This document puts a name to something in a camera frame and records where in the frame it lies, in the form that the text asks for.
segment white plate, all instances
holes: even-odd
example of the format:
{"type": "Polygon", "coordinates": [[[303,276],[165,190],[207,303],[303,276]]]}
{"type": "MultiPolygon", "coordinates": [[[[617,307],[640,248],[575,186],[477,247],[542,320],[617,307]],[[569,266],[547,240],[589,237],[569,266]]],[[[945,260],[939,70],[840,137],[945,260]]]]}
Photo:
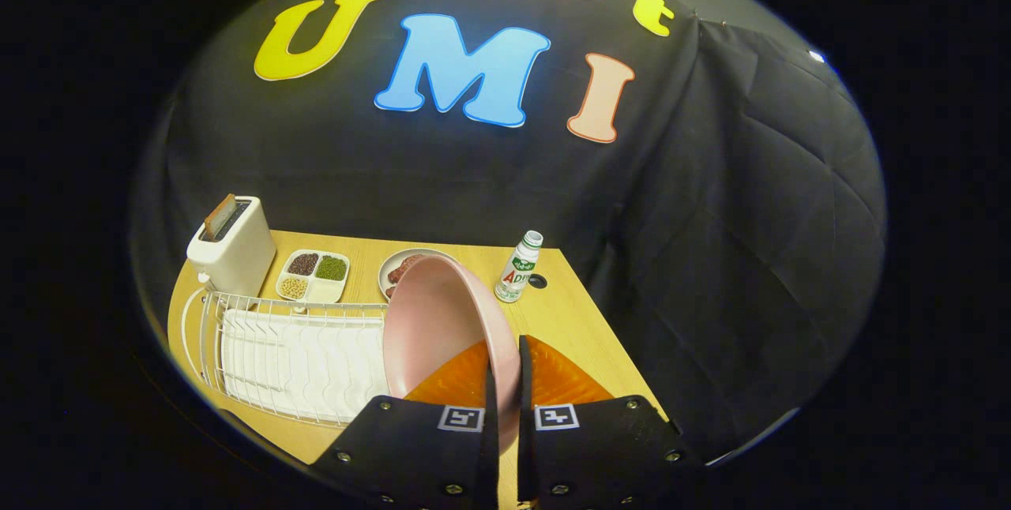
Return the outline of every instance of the white plate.
{"type": "Polygon", "coordinates": [[[333,253],[329,251],[318,251],[317,249],[299,249],[291,252],[288,256],[288,261],[284,262],[284,268],[281,269],[281,274],[277,276],[277,282],[274,284],[277,294],[281,295],[281,299],[286,299],[288,301],[295,301],[298,303],[337,303],[341,300],[341,295],[344,294],[344,285],[348,283],[348,275],[351,274],[351,261],[344,255],[340,253],[333,253]],[[299,275],[297,273],[289,273],[288,268],[291,266],[291,262],[295,260],[296,257],[306,253],[314,253],[319,256],[315,265],[312,268],[312,272],[308,275],[299,275]],[[319,264],[323,263],[324,256],[336,257],[344,261],[344,265],[347,265],[347,269],[344,272],[344,278],[340,281],[334,281],[331,279],[320,279],[315,276],[316,270],[319,269],[319,264]],[[296,279],[306,280],[308,286],[305,287],[305,294],[301,299],[292,299],[288,294],[281,292],[281,282],[288,277],[295,277],[296,279]]]}
{"type": "Polygon", "coordinates": [[[452,255],[445,254],[437,249],[428,249],[424,247],[415,247],[394,253],[393,255],[387,257],[386,261],[383,261],[382,266],[379,267],[379,292],[386,298],[386,301],[389,301],[389,296],[386,296],[386,289],[394,284],[389,282],[389,277],[387,276],[389,275],[389,272],[399,267],[400,264],[403,263],[404,259],[418,254],[441,255],[445,258],[452,259],[452,261],[456,261],[456,258],[452,255]]]}

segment bottle cap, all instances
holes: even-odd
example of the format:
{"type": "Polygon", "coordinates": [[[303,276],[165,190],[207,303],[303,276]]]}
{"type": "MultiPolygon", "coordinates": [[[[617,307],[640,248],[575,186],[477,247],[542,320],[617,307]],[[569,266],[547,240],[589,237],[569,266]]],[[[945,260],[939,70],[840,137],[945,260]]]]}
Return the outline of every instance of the bottle cap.
{"type": "Polygon", "coordinates": [[[544,243],[544,236],[533,230],[523,237],[523,244],[531,249],[541,249],[541,243],[544,243]]]}

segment bread slice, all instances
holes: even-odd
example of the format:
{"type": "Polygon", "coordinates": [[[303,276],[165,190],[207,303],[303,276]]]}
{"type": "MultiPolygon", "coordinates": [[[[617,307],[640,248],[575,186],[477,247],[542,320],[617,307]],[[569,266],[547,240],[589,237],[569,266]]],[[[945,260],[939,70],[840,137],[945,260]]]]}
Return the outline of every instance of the bread slice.
{"type": "Polygon", "coordinates": [[[232,212],[236,211],[236,196],[228,192],[228,195],[224,196],[221,203],[217,204],[217,207],[207,215],[207,218],[203,219],[203,229],[207,233],[208,238],[214,239],[221,226],[232,217],[232,212]]]}

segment dish rack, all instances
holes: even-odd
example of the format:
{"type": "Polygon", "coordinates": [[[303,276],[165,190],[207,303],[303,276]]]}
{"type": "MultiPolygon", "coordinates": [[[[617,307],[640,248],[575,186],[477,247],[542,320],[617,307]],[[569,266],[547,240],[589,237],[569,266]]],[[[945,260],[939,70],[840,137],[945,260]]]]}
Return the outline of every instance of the dish rack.
{"type": "Polygon", "coordinates": [[[182,329],[191,367],[212,391],[242,404],[346,427],[369,400],[389,393],[385,304],[292,303],[209,290],[200,317],[199,366],[187,342],[188,307],[182,329]]]}

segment yellow letter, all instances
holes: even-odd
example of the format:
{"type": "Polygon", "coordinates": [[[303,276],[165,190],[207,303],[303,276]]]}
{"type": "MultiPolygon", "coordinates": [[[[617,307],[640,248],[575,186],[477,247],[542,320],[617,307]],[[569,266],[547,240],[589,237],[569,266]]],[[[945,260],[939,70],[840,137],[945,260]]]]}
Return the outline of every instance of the yellow letter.
{"type": "Polygon", "coordinates": [[[323,6],[323,0],[296,4],[274,18],[274,28],[260,46],[253,62],[253,71],[265,81],[288,81],[317,71],[341,52],[351,29],[365,6],[374,0],[336,0],[338,9],[323,37],[311,50],[299,54],[288,52],[291,38],[310,12],[323,6]]]}
{"type": "Polygon", "coordinates": [[[634,81],[635,72],[625,64],[603,54],[587,54],[589,85],[579,113],[568,120],[569,131],[582,139],[611,143],[618,139],[615,113],[625,82],[634,81]]]}
{"type": "Polygon", "coordinates": [[[661,36],[670,34],[670,28],[660,24],[660,16],[662,14],[667,18],[673,18],[674,11],[663,6],[663,0],[636,0],[635,6],[632,7],[632,14],[639,21],[639,24],[642,24],[653,34],[661,36]]]}

